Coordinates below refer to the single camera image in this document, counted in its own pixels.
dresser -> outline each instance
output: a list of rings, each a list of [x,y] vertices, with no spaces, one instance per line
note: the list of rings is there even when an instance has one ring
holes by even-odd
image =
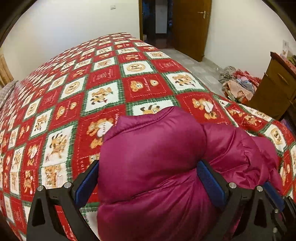
[[[296,73],[284,59],[271,52],[271,61],[264,77],[247,106],[276,120],[296,121]]]

gray cloth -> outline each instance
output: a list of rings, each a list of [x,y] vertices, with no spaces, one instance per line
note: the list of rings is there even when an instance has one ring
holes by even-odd
[[[233,74],[235,73],[236,69],[232,66],[227,66],[225,69],[223,69],[221,72],[220,72],[220,79],[219,79],[219,82],[221,84],[225,83],[226,81],[228,80],[231,80],[233,79]]]
[[[7,98],[9,97],[10,93],[14,90],[15,84],[17,82],[18,80],[13,80],[9,82],[7,85],[5,85],[2,89],[0,89],[0,110]]]

purple object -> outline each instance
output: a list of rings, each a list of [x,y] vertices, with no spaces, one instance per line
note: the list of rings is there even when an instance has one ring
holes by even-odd
[[[200,124],[178,107],[122,116],[100,154],[98,229],[103,241],[201,240],[219,211],[196,164],[239,187],[266,181],[282,192],[275,147],[265,137],[223,124]]]

blanket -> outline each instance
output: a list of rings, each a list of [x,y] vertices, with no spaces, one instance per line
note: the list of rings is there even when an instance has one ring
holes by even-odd
[[[284,125],[210,92],[198,76],[155,47],[128,33],[110,34],[38,67],[0,110],[0,208],[20,240],[26,239],[39,185],[57,188],[85,171],[99,158],[104,135],[120,116],[155,114],[170,106],[199,123],[233,125],[270,139],[283,194],[296,197],[296,142]],[[96,188],[81,208],[95,233],[99,201]],[[75,240],[59,207],[57,212],[67,237]]]

bed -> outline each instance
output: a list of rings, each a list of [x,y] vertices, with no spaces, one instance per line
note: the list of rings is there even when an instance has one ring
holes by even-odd
[[[284,195],[296,198],[296,142],[271,117],[209,91],[198,76],[128,33],[72,47],[33,71],[0,110],[0,208],[20,240],[34,192],[73,181],[98,159],[105,133],[122,115],[180,106],[198,122],[234,125],[274,144]],[[95,189],[81,208],[97,234]],[[57,207],[67,237],[76,240]]]

